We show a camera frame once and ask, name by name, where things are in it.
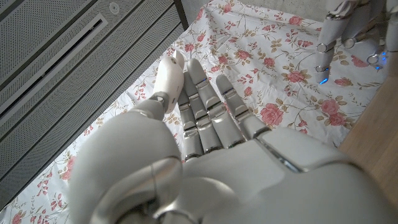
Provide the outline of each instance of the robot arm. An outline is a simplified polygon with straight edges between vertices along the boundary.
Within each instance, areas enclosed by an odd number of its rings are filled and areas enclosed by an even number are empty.
[[[384,6],[391,17],[385,49],[379,45],[381,35],[376,24],[376,17],[382,13]],[[327,1],[329,14],[324,21],[316,51],[317,82],[323,84],[328,81],[333,48],[339,37],[349,53],[376,70],[385,67],[387,62],[394,61],[397,57],[395,52],[398,51],[397,6],[396,0],[388,0],[387,4],[384,0]]]
[[[70,182],[74,223],[398,220],[349,157],[291,129],[270,131],[220,75],[236,126],[199,61],[189,61],[185,74],[182,68],[182,55],[164,58],[154,94],[83,145]],[[177,102],[183,164],[162,122]]]

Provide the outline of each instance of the ventilation grille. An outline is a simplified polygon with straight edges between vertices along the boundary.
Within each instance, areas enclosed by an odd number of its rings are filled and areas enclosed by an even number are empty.
[[[54,58],[45,64],[28,82],[0,106],[0,126],[4,124],[32,95],[38,92],[68,63],[108,22],[98,14]]]
[[[46,162],[60,154],[60,149],[67,147],[66,142],[72,142],[183,32],[178,26],[163,41],[180,22],[173,6],[159,18],[171,4],[172,1],[144,1],[4,138],[0,143],[0,171],[7,175],[0,180],[0,206],[13,198]]]
[[[12,200],[13,196],[17,195],[27,184],[30,183],[33,177],[40,173],[44,168],[46,168],[50,162],[52,162],[64,149],[66,149],[69,144],[76,139],[80,133],[84,131],[84,129],[89,126],[101,113],[129,86],[131,86],[134,81],[152,64],[153,61],[158,58],[162,52],[173,42],[178,36],[183,32],[182,25],[177,26],[177,28],[150,54],[150,56],[143,61],[143,63],[132,73],[129,78],[117,89],[107,100],[104,102],[99,109],[87,120],[83,125],[80,126],[80,129],[74,133],[74,135],[67,140],[67,142],[60,148],[54,155],[52,153],[43,153],[44,149],[37,148],[35,155],[31,155],[26,157],[23,161],[21,161],[9,175],[6,176],[4,180],[0,182],[0,208],[5,206],[7,202]],[[60,140],[58,145],[61,145],[66,138]],[[45,166],[41,167],[41,170],[38,173],[34,171],[40,169],[40,164],[42,162],[47,162]]]
[[[8,6],[8,4],[10,4],[13,1],[15,0],[0,0],[0,13],[2,13],[5,10],[5,8]]]
[[[84,0],[24,1],[1,21],[0,80],[3,81],[16,65],[33,54],[37,47],[40,47],[53,32],[59,30],[74,13],[77,13],[77,10],[88,2]]]
[[[118,22],[120,22],[131,10],[137,6],[139,0],[118,1],[120,11],[114,15],[109,11],[109,3],[111,1],[100,1],[91,7],[89,11],[82,15],[82,18],[75,22],[64,34],[60,36],[60,40],[53,43],[46,49],[40,57],[32,62],[21,74],[13,79],[13,81],[3,90],[0,90],[0,105],[6,102],[15,92],[20,89],[28,80],[30,80],[51,58],[55,56],[64,46],[72,40],[93,18],[101,13],[108,22],[108,25],[99,32],[94,38],[83,47],[62,69],[49,80],[43,88],[41,88],[28,102],[26,102],[19,110],[17,110],[3,125],[0,125],[0,139],[32,109],[65,75],[76,66],[94,47],[96,44],[111,31]]]

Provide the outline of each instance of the white fabric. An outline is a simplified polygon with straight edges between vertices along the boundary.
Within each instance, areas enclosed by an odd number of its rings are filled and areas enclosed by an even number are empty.
[[[288,126],[338,146],[385,76],[347,54],[339,44],[329,82],[315,83],[315,44],[321,26],[237,0],[215,0],[200,10],[197,20],[161,58],[175,49],[186,59],[197,58],[215,89],[216,76],[226,75],[244,102],[271,128]],[[158,64],[155,61],[0,212],[1,223],[71,223],[68,179],[81,144],[104,122],[151,95]],[[164,121],[181,146],[178,108]]]

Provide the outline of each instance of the air vent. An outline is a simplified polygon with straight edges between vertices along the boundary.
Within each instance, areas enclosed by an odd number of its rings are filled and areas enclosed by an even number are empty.
[[[49,60],[30,80],[0,106],[0,126],[35,95],[63,66],[65,66],[108,22],[98,14],[69,43]]]

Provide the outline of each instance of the wooden floor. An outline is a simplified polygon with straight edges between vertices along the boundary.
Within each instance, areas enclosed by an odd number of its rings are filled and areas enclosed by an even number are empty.
[[[398,76],[385,80],[339,149],[375,178],[398,209]]]

